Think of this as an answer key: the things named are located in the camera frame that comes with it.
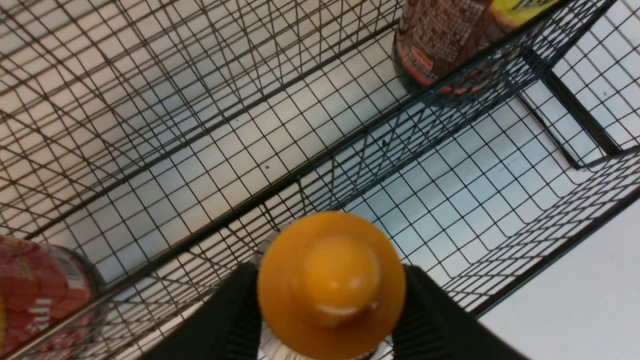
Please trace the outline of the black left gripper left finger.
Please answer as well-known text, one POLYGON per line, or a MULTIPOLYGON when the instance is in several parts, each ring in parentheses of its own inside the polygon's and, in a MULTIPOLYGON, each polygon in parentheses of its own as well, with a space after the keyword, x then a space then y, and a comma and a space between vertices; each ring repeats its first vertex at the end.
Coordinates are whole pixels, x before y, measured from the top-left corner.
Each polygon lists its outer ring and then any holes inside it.
POLYGON ((142 360, 256 360, 262 316, 258 269, 239 265, 217 291, 142 360))

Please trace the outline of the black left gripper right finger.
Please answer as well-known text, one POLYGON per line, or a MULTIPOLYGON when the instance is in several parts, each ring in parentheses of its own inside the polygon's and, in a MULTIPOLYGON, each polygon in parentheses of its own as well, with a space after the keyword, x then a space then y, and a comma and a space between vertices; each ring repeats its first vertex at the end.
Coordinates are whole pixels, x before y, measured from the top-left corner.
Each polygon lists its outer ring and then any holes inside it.
POLYGON ((391 333, 395 360, 525 360, 416 265, 403 266, 406 297, 391 333))

